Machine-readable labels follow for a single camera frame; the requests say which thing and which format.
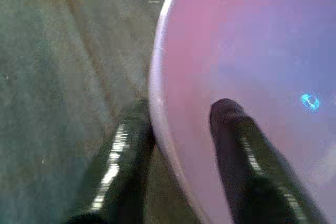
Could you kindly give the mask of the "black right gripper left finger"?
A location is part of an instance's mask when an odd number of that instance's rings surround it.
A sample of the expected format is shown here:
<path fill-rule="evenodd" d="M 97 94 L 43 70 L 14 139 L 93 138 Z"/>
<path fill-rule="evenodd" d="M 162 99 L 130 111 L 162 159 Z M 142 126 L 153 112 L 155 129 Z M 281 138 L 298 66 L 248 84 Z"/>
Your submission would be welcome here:
<path fill-rule="evenodd" d="M 88 166 L 67 223 L 143 223 L 154 144 L 148 100 L 125 107 Z"/>

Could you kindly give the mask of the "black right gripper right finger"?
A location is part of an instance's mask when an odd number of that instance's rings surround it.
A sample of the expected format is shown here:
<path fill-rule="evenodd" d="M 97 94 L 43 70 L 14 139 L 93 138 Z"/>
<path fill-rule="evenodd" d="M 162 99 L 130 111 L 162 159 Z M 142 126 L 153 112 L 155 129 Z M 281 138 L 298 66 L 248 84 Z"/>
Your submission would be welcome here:
<path fill-rule="evenodd" d="M 327 223 L 286 158 L 231 99 L 209 113 L 218 171 L 234 223 Z"/>

